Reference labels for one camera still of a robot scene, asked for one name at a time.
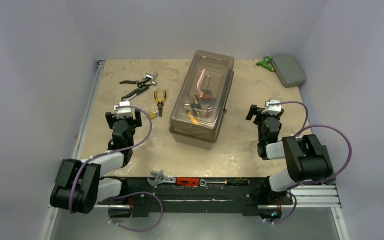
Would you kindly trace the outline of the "orange black hex key set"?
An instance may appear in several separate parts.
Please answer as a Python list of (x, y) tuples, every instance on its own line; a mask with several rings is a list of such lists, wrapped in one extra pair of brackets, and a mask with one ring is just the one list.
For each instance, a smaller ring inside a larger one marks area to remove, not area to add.
[(203, 89), (202, 94), (200, 95), (200, 98), (203, 101), (211, 100), (214, 98), (214, 93), (211, 90)]

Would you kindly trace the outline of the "beige translucent tool box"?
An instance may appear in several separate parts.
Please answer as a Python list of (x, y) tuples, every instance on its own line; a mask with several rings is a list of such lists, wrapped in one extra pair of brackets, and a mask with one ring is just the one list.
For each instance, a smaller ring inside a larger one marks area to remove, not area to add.
[(192, 59), (169, 121), (175, 141), (212, 149), (227, 112), (235, 59), (198, 50)]

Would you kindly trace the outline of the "thin yellow black screwdriver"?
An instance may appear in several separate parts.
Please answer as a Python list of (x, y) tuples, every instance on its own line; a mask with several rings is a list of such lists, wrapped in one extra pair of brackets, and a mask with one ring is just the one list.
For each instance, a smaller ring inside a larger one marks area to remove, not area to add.
[(195, 116), (194, 116), (191, 112), (188, 112), (187, 115), (188, 115), (190, 121), (191, 121), (194, 125), (197, 125), (197, 126), (200, 125), (199, 122), (198, 122), (198, 120), (195, 118)]

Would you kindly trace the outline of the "yellow black short screwdriver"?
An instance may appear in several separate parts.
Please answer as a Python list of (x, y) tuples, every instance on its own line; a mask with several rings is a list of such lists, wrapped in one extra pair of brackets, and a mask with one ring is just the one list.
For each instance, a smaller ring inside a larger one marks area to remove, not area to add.
[(193, 114), (197, 117), (201, 117), (202, 106), (201, 106), (200, 98), (197, 95), (194, 95), (192, 97), (192, 100), (193, 100), (193, 103), (190, 106), (192, 108)]

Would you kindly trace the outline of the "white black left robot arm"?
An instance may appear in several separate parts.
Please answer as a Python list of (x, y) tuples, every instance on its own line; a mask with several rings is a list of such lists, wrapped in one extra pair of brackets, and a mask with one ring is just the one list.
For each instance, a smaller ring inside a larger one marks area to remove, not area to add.
[(105, 114), (112, 139), (107, 151), (87, 159), (64, 159), (60, 165), (55, 185), (50, 195), (50, 205), (68, 210), (71, 214), (89, 214), (96, 203), (111, 199), (118, 205), (126, 203), (129, 191), (122, 182), (103, 179), (103, 176), (126, 167), (138, 145), (134, 141), (136, 129), (142, 127), (145, 111), (126, 107), (127, 114)]

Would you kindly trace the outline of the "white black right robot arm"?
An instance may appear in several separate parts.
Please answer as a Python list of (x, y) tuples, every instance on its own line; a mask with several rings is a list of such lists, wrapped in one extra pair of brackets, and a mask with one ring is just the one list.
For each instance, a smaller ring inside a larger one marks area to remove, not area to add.
[(257, 153), (264, 161), (281, 160), (286, 168), (268, 178), (268, 185), (261, 189), (260, 196), (268, 204), (280, 198), (281, 192), (292, 186), (309, 181), (324, 180), (333, 175), (333, 166), (325, 145), (314, 134), (303, 137), (279, 138), (284, 110), (273, 110), (251, 105), (247, 121), (257, 125)]

